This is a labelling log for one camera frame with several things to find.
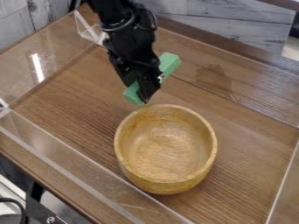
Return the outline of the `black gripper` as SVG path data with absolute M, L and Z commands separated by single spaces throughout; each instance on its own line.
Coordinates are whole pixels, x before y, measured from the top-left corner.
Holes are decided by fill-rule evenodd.
M 148 103 L 162 86 L 161 61 L 154 52 L 156 26 L 103 24 L 102 28 L 108 35 L 104 47 L 116 74 L 127 87 L 136 81 L 138 96 L 143 103 Z

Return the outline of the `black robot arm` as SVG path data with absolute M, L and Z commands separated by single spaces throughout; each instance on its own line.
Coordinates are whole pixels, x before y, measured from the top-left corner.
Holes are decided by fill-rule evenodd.
M 107 34 L 103 45 L 124 85 L 139 86 L 136 96 L 148 103 L 161 89 L 161 60 L 155 54 L 155 14 L 132 0 L 88 0 Z

